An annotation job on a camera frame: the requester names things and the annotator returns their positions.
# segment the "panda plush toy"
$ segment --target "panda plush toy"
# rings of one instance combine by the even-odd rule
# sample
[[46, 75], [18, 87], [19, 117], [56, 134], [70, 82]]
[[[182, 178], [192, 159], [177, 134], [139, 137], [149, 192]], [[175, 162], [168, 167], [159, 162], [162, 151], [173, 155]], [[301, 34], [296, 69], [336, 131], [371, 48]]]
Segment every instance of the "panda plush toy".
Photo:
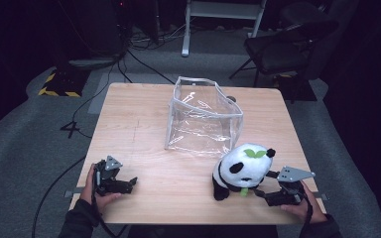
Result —
[[224, 155], [212, 173], [215, 200], [227, 198], [230, 191], [246, 195], [248, 189], [256, 188], [270, 170], [274, 156], [273, 149], [251, 143]]

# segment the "panda face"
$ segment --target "panda face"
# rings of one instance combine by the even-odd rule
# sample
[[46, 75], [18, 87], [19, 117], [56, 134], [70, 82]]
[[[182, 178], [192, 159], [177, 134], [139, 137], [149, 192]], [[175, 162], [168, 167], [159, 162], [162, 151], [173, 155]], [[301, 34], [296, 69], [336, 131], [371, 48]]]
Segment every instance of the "panda face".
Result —
[[[250, 158], [245, 152], [247, 149], [254, 152], [262, 151], [265, 155], [260, 158]], [[221, 176], [234, 186], [257, 186], [271, 168], [272, 158], [268, 157], [271, 154], [267, 155], [266, 151], [265, 148], [254, 144], [244, 144], [234, 149], [221, 161]]]

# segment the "green leaf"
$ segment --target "green leaf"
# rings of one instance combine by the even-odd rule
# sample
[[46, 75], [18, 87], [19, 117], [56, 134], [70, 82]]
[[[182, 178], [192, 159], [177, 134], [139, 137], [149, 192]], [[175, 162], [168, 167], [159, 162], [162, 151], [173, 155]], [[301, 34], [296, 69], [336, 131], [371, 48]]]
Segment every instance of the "green leaf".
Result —
[[247, 187], [243, 187], [243, 188], [240, 190], [240, 195], [241, 195], [241, 196], [246, 196], [248, 191], [249, 191], [249, 189], [248, 189]]
[[265, 156], [266, 154], [267, 154], [266, 151], [258, 151], [258, 152], [256, 153], [255, 158], [261, 158], [261, 157]]
[[255, 152], [251, 149], [246, 149], [246, 150], [244, 150], [244, 152], [246, 153], [247, 157], [249, 157], [249, 158], [255, 158], [255, 156], [256, 156]]

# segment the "gray carpet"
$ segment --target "gray carpet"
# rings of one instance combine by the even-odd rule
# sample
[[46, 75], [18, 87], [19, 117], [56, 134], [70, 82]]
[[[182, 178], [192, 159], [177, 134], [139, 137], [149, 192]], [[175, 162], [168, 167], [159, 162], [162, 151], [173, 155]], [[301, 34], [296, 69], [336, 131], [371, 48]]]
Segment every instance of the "gray carpet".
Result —
[[[144, 63], [168, 78], [178, 75], [205, 77], [220, 86], [251, 86], [254, 71], [244, 71], [228, 79], [247, 60], [242, 44], [245, 31], [198, 32], [190, 40], [190, 56], [181, 57], [182, 41], [174, 40], [156, 50], [131, 52]], [[127, 55], [120, 67], [133, 82], [169, 83], [157, 78], [151, 70]], [[100, 109], [102, 97], [82, 106], [75, 114], [80, 128], [72, 138], [60, 127], [71, 121], [84, 102], [98, 92], [104, 80], [123, 77], [114, 67], [91, 73], [83, 96], [39, 96], [52, 68], [44, 71], [26, 88], [29, 100], [0, 121], [0, 237], [28, 237], [32, 234], [36, 209], [51, 183], [70, 165], [87, 153]], [[344, 237], [381, 238], [381, 214], [375, 196], [365, 182], [338, 137], [321, 99], [326, 85], [311, 81], [317, 102], [287, 102], [298, 136], [311, 168], [316, 172], [317, 185], [330, 201], [326, 209], [339, 223]], [[76, 186], [82, 163], [69, 171], [49, 193], [39, 215], [36, 237], [56, 237], [64, 222], [69, 200], [64, 191]], [[120, 225], [110, 226], [114, 232]], [[279, 226], [281, 238], [298, 237], [300, 225]], [[94, 237], [108, 237], [101, 227]]]

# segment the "hand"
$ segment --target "hand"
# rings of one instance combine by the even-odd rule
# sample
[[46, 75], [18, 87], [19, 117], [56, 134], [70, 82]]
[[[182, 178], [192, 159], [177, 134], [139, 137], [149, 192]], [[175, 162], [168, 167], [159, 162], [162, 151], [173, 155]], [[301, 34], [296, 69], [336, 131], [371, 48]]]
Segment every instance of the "hand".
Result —
[[[92, 204], [91, 194], [92, 194], [92, 177], [94, 176], [94, 164], [91, 165], [91, 168], [88, 171], [88, 175], [86, 177], [85, 188], [83, 189], [80, 199], [85, 200], [89, 204]], [[107, 193], [105, 196], [100, 196], [98, 193], [95, 194], [95, 200], [97, 202], [98, 211], [102, 213], [104, 207], [116, 200], [121, 196], [121, 193]]]
[[[312, 204], [314, 210], [314, 213], [312, 214], [311, 224], [327, 221], [326, 216], [320, 210], [319, 204], [314, 194], [309, 190], [309, 188], [303, 181], [302, 185], [305, 189], [306, 195], [308, 196], [309, 202]], [[299, 205], [281, 205], [281, 209], [295, 214], [299, 216], [299, 218], [302, 219], [302, 221], [305, 221], [306, 216], [308, 214], [308, 203], [305, 199], [303, 199]]]

